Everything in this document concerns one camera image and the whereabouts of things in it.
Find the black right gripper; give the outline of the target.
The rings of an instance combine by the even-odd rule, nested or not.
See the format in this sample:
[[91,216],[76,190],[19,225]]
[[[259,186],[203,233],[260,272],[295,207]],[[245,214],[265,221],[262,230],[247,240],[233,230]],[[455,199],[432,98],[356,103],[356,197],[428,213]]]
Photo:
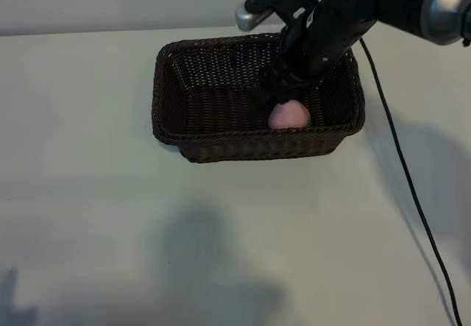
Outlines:
[[262,70],[260,101],[297,100],[313,78],[326,73],[374,24],[375,0],[321,0],[286,32],[280,50],[287,64],[272,63]]

